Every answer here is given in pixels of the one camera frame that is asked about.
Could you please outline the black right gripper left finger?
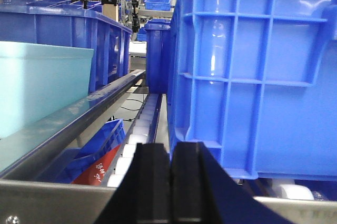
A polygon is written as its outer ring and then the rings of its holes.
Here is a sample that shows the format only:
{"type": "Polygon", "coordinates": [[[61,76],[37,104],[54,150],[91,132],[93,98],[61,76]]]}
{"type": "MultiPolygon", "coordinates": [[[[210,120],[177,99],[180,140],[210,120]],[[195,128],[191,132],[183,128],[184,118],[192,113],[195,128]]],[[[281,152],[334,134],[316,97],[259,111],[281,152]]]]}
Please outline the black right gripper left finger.
{"type": "Polygon", "coordinates": [[[137,144],[122,182],[95,223],[169,223],[169,156],[163,144],[137,144]]]}

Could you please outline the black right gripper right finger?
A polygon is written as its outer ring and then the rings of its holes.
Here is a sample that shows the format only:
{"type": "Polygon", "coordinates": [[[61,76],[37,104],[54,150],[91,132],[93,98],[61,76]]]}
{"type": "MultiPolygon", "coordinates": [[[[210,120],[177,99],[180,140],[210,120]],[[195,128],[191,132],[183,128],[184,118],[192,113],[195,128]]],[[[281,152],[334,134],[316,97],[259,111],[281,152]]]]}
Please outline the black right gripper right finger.
{"type": "Polygon", "coordinates": [[[176,144],[171,178],[173,223],[290,223],[239,186],[202,142],[176,144]]]}

